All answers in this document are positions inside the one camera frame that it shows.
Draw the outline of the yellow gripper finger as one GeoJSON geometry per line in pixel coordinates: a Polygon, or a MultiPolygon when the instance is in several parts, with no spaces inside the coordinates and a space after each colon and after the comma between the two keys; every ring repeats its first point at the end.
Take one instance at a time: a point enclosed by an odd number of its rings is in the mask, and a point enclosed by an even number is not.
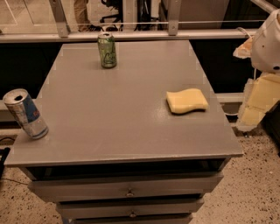
{"type": "Polygon", "coordinates": [[[248,38],[243,44],[241,44],[234,50],[233,55],[239,59],[250,58],[252,42],[253,42],[253,38],[252,37],[248,38]]]}
{"type": "Polygon", "coordinates": [[[256,80],[248,79],[243,96],[236,127],[239,131],[248,132],[256,128],[280,101],[280,75],[262,73],[256,80]]]}

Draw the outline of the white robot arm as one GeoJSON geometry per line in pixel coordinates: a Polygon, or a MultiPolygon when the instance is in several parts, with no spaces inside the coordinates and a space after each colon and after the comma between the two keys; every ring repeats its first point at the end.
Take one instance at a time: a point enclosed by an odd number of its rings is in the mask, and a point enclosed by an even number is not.
{"type": "Polygon", "coordinates": [[[240,59],[251,59],[259,78],[248,79],[243,90],[236,128],[242,132],[254,129],[280,101],[280,9],[270,13],[253,37],[234,50],[240,59]]]}

